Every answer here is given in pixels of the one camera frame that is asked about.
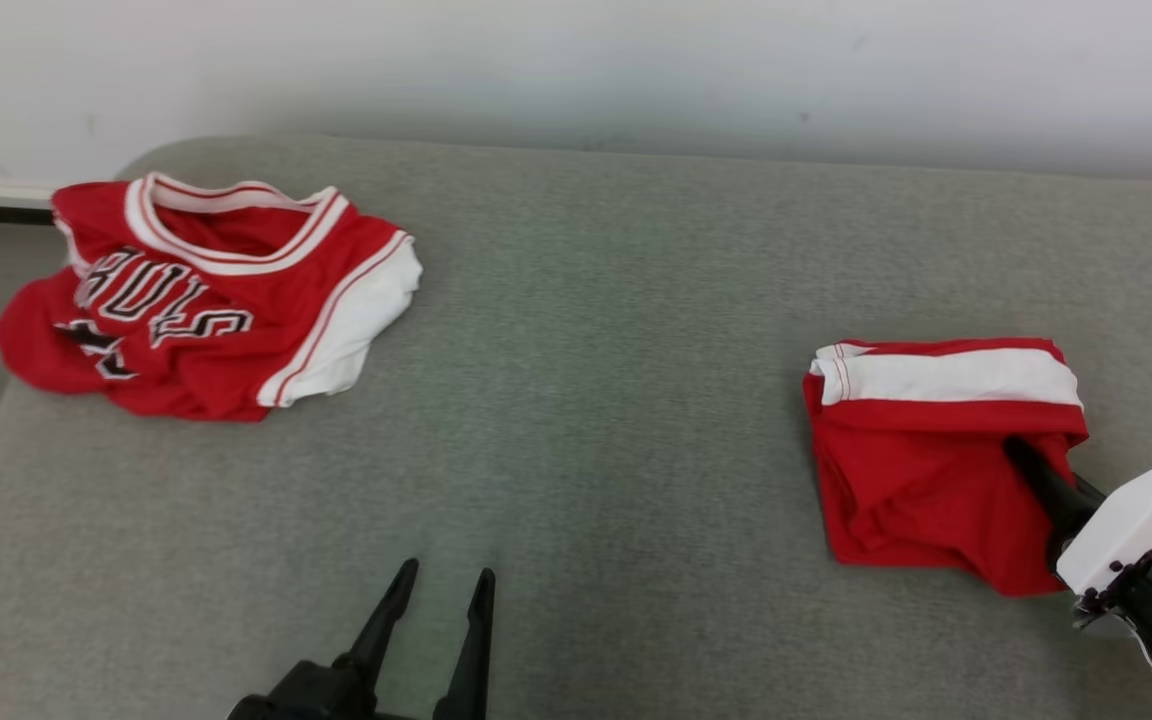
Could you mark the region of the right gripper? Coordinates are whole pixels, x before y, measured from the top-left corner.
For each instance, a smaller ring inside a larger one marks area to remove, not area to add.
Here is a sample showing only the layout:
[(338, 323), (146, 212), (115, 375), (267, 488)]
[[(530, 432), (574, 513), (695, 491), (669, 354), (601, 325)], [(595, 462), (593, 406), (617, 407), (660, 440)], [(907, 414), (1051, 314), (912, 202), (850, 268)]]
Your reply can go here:
[(1073, 592), (1105, 592), (1152, 551), (1152, 469), (1106, 498), (1078, 473), (1060, 473), (1020, 435), (1006, 438), (1005, 454), (1053, 529), (1078, 532), (1079, 510), (1094, 510), (1056, 562), (1058, 578)]

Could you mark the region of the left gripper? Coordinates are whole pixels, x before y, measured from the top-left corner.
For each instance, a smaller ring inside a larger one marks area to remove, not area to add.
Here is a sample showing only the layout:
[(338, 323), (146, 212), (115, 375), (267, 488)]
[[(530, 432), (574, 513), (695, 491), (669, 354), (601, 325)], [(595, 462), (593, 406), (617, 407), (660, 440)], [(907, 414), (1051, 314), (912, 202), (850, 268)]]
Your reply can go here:
[[(376, 683), (419, 568), (417, 559), (399, 566), (353, 646), (332, 665), (297, 662), (268, 694), (247, 694), (229, 719), (396, 719), (378, 711)], [(497, 575), (484, 568), (468, 602), (465, 639), (447, 692), (435, 702), (434, 719), (486, 719), (495, 592)]]

